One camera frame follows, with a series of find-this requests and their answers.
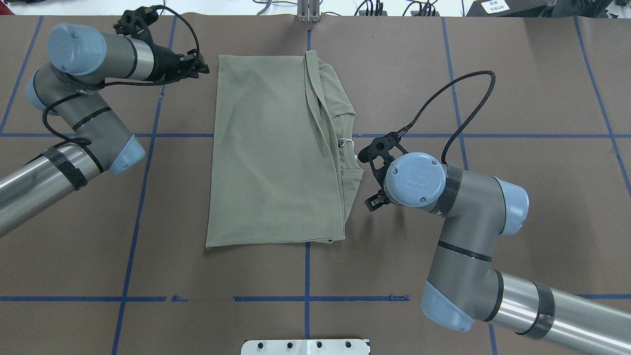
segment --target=red object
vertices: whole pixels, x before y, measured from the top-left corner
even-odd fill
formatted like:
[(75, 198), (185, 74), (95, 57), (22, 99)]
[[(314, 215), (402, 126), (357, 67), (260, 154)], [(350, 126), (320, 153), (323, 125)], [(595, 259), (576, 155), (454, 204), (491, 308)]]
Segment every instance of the red object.
[(0, 1), (0, 15), (15, 15), (6, 5)]

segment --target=blue joint cap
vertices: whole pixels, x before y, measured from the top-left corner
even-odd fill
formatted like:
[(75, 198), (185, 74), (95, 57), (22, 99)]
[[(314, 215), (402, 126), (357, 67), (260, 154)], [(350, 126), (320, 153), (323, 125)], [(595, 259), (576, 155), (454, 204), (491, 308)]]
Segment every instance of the blue joint cap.
[(125, 147), (108, 169), (112, 175), (120, 175), (144, 158), (144, 148), (138, 143), (136, 136), (131, 135)]
[(90, 26), (60, 23), (50, 31), (48, 57), (55, 68), (70, 75), (86, 75), (103, 64), (105, 38)]
[(388, 168), (386, 193), (400, 205), (424, 207), (438, 200), (445, 190), (446, 179), (438, 159), (427, 153), (407, 153)]
[[(44, 105), (44, 103), (40, 100), (39, 96), (37, 96), (37, 92), (35, 91), (35, 75), (37, 75), (37, 72), (33, 74), (27, 83), (27, 99), (31, 105), (43, 112), (46, 110), (46, 105)], [(48, 114), (51, 116), (59, 116), (59, 114), (53, 110), (49, 110)]]
[(427, 318), (445, 328), (459, 332), (468, 332), (475, 322), (427, 280), (425, 280), (421, 309)]
[(530, 206), (528, 193), (521, 186), (507, 183), (498, 177), (493, 178), (500, 183), (504, 194), (504, 205), (506, 206), (506, 222), (504, 222), (504, 230), (500, 234), (511, 236), (519, 232), (528, 216), (528, 208)]

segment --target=robotic arm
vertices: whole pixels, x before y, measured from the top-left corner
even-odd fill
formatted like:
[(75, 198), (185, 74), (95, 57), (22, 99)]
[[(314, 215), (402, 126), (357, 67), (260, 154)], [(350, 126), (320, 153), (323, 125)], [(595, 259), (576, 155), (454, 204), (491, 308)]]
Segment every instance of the robotic arm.
[[(421, 301), (429, 319), (461, 332), (482, 320), (589, 354), (631, 354), (630, 314), (491, 267), (498, 237), (526, 220), (523, 188), (408, 153), (401, 137), (375, 138), (358, 158), (381, 186), (366, 200), (370, 211), (395, 203), (445, 218)], [(395, 147), (402, 153), (396, 159), (389, 152)], [(384, 159), (379, 169), (377, 157)]]
[[(98, 94), (111, 85), (165, 85), (209, 73), (197, 49), (186, 55), (153, 43), (149, 25), (164, 6), (125, 11), (116, 33), (63, 23), (55, 26), (47, 44), (50, 63), (29, 80), (27, 97), (44, 112), (44, 124), (64, 139), (26, 166), (0, 180), (0, 236), (84, 187), (104, 171), (122, 174), (144, 158), (144, 149)], [(150, 81), (105, 83), (105, 78)], [(76, 132), (68, 138), (48, 124), (48, 114), (60, 115)]]

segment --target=folded garment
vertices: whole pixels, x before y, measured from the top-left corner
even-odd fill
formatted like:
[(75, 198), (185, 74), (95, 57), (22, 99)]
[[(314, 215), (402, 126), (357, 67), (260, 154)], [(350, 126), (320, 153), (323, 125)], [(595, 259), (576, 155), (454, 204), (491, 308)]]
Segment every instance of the folded garment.
[(363, 169), (333, 68), (220, 56), (206, 247), (344, 239)]

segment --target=barcode label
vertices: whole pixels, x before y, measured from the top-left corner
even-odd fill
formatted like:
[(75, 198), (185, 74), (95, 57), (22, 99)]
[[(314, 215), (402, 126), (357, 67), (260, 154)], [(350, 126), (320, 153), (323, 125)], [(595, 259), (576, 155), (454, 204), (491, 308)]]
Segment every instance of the barcode label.
[(500, 13), (502, 11), (510, 10), (510, 7), (506, 4), (505, 0), (485, 1), (481, 5), (487, 13)]

